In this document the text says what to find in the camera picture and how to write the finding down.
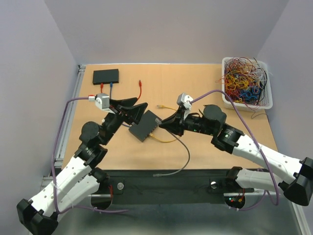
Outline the black network switch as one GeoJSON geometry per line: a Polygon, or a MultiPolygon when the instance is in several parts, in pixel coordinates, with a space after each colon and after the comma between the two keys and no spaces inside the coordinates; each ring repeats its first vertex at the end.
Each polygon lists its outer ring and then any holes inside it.
{"type": "Polygon", "coordinates": [[[119,83],[119,69],[95,70],[92,83],[93,85],[119,83]]]}
{"type": "Polygon", "coordinates": [[[139,124],[134,124],[129,128],[129,132],[140,142],[144,142],[149,135],[156,129],[156,119],[160,119],[155,113],[147,110],[142,116],[139,124]]]}

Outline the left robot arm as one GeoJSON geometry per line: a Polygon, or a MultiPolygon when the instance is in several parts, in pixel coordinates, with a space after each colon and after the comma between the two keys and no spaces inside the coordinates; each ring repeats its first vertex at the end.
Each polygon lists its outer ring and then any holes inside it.
{"type": "Polygon", "coordinates": [[[17,204],[19,221],[33,235],[52,234],[58,217],[88,195],[108,189],[107,175],[97,167],[107,153],[104,147],[124,122],[138,124],[148,106],[146,102],[137,104],[136,97],[113,100],[107,94],[89,95],[86,100],[107,112],[102,123],[86,122],[79,137],[81,144],[64,169],[59,174],[52,169],[52,181],[31,199],[17,204]]]}

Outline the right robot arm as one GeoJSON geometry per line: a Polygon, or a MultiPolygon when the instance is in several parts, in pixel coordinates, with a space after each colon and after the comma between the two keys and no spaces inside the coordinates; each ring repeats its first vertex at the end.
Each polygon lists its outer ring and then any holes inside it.
{"type": "Polygon", "coordinates": [[[259,188],[282,193],[290,201],[307,206],[313,194],[313,160],[302,160],[281,154],[260,143],[252,135],[228,125],[226,114],[217,105],[206,105],[200,114],[187,114],[180,106],[170,117],[159,123],[160,128],[182,136],[192,131],[212,136],[211,143],[220,151],[250,160],[265,172],[233,167],[226,179],[226,188],[259,188]]]}

